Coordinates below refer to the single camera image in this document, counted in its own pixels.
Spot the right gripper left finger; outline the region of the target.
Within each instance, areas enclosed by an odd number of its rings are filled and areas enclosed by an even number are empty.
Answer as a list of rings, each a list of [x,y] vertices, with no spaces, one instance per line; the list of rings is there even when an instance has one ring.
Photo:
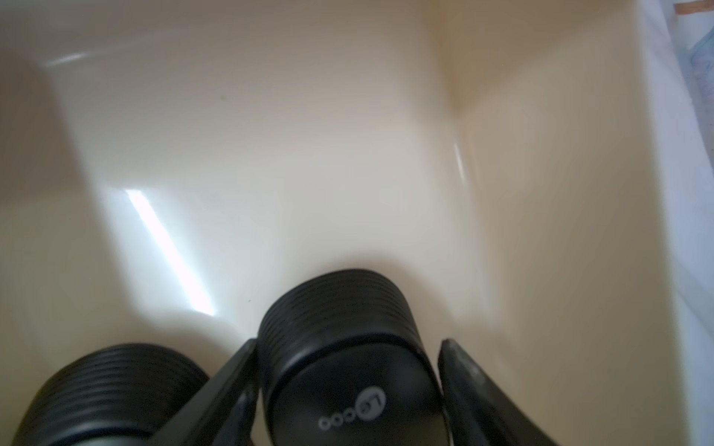
[[[260,394],[257,345],[247,340],[148,444],[251,445]]]

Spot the cream top drawer red knob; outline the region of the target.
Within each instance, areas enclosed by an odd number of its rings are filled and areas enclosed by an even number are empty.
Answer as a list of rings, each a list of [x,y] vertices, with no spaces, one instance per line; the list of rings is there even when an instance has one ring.
[[[5,1],[1,442],[373,269],[561,445],[687,445],[642,1]]]

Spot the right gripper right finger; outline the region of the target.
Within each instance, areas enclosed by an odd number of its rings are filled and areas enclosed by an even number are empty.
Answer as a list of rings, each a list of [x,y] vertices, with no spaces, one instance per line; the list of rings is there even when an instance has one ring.
[[[438,369],[453,444],[556,445],[456,340],[442,342]]]

